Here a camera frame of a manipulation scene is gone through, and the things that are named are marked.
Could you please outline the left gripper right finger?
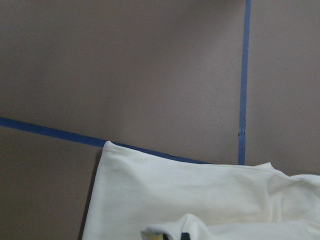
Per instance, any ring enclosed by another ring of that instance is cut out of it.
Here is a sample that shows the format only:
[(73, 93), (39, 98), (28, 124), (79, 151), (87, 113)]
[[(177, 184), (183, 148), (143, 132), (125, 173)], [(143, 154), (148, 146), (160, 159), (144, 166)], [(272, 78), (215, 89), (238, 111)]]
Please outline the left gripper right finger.
[(180, 240), (190, 240), (190, 234), (188, 232), (182, 232)]

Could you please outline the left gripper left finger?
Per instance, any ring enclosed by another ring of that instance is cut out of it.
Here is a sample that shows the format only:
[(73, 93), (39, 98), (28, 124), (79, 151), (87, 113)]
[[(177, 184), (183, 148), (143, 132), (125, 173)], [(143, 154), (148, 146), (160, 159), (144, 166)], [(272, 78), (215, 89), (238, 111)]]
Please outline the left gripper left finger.
[(158, 240), (168, 240), (168, 236), (165, 233), (162, 233), (157, 236)]

